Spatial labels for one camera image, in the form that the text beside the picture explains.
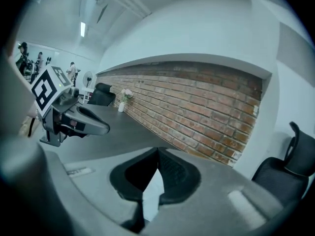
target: white vase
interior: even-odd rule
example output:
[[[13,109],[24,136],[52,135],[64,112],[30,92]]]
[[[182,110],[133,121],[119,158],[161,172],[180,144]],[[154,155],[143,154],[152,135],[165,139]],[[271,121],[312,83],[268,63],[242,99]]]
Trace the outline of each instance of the white vase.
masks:
[[[118,112],[123,112],[123,111],[124,111],[124,108],[125,108],[125,103],[124,103],[124,102],[121,102],[121,103],[119,104]]]

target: brick wall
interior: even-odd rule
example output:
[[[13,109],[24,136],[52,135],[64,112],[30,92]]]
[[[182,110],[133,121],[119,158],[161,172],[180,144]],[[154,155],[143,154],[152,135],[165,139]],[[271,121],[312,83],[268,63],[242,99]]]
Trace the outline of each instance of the brick wall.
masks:
[[[100,74],[134,97],[125,112],[177,148],[233,166],[255,124],[261,79],[229,67],[196,62],[137,65]]]

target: fan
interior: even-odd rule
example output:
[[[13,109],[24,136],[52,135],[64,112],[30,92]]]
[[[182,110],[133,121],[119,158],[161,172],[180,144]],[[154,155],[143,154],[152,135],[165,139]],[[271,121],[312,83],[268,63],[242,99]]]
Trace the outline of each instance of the fan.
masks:
[[[83,76],[83,85],[86,85],[88,87],[92,82],[93,75],[91,72],[86,72]]]

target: fluorescent light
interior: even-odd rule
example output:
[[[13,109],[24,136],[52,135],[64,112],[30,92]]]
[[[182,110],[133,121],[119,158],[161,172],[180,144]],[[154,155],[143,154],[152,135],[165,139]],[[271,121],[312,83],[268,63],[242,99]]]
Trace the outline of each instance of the fluorescent light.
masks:
[[[81,37],[84,37],[85,34],[85,23],[81,22]]]

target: black chair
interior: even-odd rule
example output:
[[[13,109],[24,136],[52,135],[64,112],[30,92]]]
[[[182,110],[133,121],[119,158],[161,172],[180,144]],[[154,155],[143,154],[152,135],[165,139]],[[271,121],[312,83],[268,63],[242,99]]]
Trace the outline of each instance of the black chair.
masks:
[[[284,160],[269,157],[261,163],[252,181],[264,187],[284,205],[299,201],[315,172],[315,139],[290,122],[295,132]]]
[[[116,95],[110,92],[111,86],[104,83],[98,83],[95,86],[95,90],[92,97],[88,101],[88,104],[108,106],[112,101],[115,100]]]

